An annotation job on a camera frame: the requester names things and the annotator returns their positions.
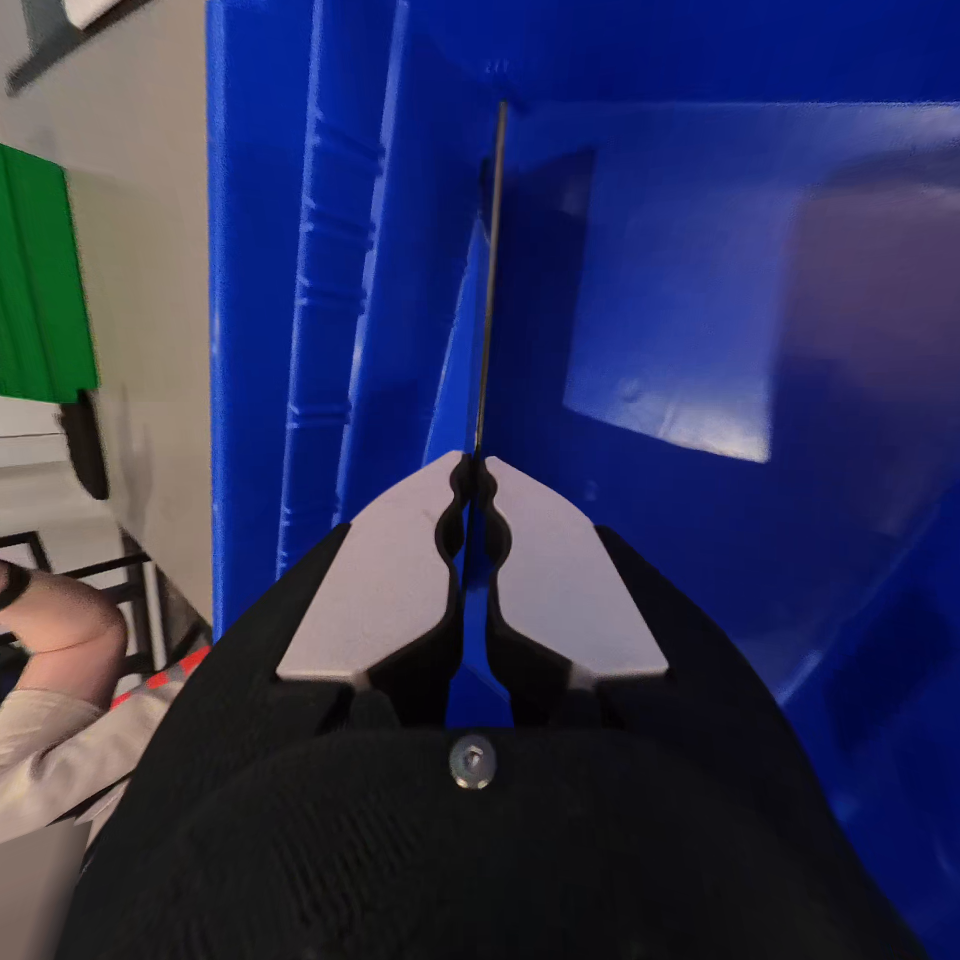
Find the white document stand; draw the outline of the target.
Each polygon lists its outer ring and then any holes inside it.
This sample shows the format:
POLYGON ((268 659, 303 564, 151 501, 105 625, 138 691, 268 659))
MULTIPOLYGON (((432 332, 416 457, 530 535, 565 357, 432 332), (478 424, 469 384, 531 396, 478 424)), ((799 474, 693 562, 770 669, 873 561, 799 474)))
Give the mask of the white document stand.
POLYGON ((66 0, 62 1, 68 22, 78 30, 87 30, 122 1, 117 0, 66 0))

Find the person in white shirt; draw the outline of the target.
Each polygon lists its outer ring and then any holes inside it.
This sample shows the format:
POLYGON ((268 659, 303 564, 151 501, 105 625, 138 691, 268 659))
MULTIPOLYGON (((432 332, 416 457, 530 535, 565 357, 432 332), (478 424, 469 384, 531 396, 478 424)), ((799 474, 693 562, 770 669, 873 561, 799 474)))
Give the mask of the person in white shirt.
POLYGON ((101 833, 184 679, 142 685, 101 711, 51 691, 12 691, 1 708, 1 841, 75 819, 101 833))

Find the person's left forearm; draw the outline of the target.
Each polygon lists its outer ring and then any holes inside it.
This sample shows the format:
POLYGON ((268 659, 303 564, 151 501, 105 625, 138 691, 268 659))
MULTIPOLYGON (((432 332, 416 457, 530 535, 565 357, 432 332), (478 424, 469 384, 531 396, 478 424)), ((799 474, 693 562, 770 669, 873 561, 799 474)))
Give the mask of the person's left forearm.
POLYGON ((25 594, 1 610, 2 631, 28 657, 14 691, 56 693, 105 711, 126 656, 124 615, 101 591, 33 570, 25 594))

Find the green plastic bin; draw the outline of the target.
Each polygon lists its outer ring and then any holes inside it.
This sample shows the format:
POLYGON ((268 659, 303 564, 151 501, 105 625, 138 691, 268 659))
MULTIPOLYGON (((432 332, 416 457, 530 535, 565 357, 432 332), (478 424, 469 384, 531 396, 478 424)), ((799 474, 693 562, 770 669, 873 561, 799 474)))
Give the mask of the green plastic bin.
POLYGON ((66 174, 1 146, 1 394, 57 406, 99 386, 66 174))

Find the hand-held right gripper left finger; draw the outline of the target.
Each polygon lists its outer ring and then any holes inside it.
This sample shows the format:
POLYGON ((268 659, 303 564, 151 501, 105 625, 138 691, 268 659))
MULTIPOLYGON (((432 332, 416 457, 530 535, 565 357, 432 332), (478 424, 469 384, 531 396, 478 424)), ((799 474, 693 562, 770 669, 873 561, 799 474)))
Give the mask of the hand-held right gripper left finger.
POLYGON ((276 676, 384 694, 400 723, 445 725, 462 664, 472 457, 450 451, 391 486, 344 526, 276 676))

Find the blue plastic bin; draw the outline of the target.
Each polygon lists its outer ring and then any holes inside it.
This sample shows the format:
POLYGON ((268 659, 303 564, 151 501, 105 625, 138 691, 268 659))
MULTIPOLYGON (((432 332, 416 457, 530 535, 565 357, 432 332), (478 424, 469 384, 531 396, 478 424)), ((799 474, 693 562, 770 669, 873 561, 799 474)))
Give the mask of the blue plastic bin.
POLYGON ((206 2, 213 629, 474 445, 785 709, 958 958, 958 2, 206 2))

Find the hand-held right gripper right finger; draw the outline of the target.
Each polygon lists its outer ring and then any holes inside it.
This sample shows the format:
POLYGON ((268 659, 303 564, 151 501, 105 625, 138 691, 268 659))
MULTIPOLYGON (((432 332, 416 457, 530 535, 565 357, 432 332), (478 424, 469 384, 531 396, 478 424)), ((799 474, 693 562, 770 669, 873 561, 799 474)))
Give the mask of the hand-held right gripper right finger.
POLYGON ((668 660, 587 515, 497 457, 478 480, 486 660, 514 726, 546 725, 570 693, 666 679, 668 660))

